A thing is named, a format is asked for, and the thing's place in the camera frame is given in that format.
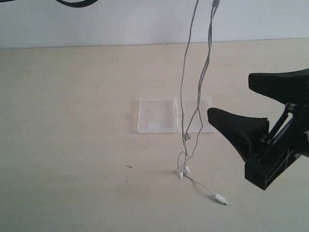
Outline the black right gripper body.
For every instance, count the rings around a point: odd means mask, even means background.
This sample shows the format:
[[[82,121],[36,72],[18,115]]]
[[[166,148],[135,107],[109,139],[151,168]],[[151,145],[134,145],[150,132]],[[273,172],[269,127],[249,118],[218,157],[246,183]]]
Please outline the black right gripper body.
[[[289,103],[245,164],[245,179],[266,190],[301,156],[309,156],[309,105]]]

